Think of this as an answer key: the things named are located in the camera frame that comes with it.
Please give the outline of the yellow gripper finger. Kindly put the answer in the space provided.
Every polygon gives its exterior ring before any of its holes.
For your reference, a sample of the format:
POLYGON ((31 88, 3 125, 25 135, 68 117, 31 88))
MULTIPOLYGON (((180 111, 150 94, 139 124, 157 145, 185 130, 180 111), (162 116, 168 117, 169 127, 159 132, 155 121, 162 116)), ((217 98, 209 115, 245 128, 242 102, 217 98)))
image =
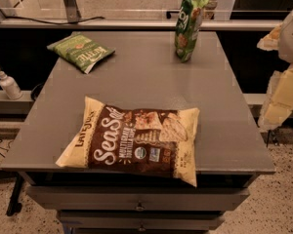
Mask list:
POLYGON ((264 51, 277 51, 281 25, 276 26, 269 34, 261 38, 257 47, 264 51))
POLYGON ((268 84, 266 99, 260 111, 258 126, 267 132, 280 127, 293 111, 293 64, 275 71, 268 84))

